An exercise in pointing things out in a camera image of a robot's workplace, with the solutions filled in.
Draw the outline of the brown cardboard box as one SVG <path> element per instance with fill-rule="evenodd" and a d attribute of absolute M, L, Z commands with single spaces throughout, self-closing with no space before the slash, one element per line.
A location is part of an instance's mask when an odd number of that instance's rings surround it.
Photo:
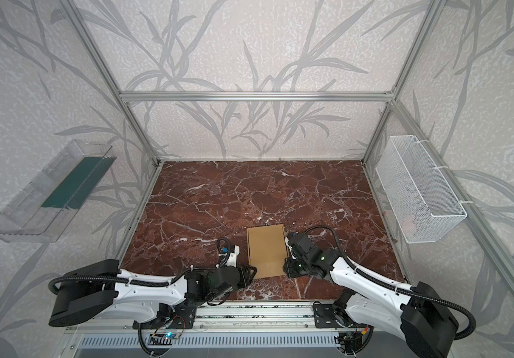
<path fill-rule="evenodd" d="M 255 279 L 284 276 L 283 265 L 288 257 L 283 225 L 247 229 L 250 265 L 257 269 Z"/>

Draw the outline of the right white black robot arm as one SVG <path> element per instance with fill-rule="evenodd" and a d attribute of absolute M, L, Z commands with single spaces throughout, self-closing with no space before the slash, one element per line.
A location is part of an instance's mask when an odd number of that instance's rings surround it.
<path fill-rule="evenodd" d="M 345 328 L 365 324 L 403 340 L 418 357 L 447 357 L 452 343 L 476 330 L 464 307 L 442 299 L 428 284 L 388 279 L 352 261 L 342 246 L 320 249 L 309 233 L 285 237 L 288 277 L 315 277 L 343 287 L 333 311 Z"/>

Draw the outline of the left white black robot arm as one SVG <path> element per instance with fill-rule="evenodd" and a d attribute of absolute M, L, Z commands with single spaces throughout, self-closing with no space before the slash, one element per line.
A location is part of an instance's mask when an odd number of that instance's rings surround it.
<path fill-rule="evenodd" d="M 253 282 L 253 266 L 189 268 L 174 277 L 136 274 L 104 260 L 51 280 L 56 296 L 49 326 L 70 327 L 102 319 L 132 319 L 158 328 L 180 307 L 201 307 L 245 289 Z"/>

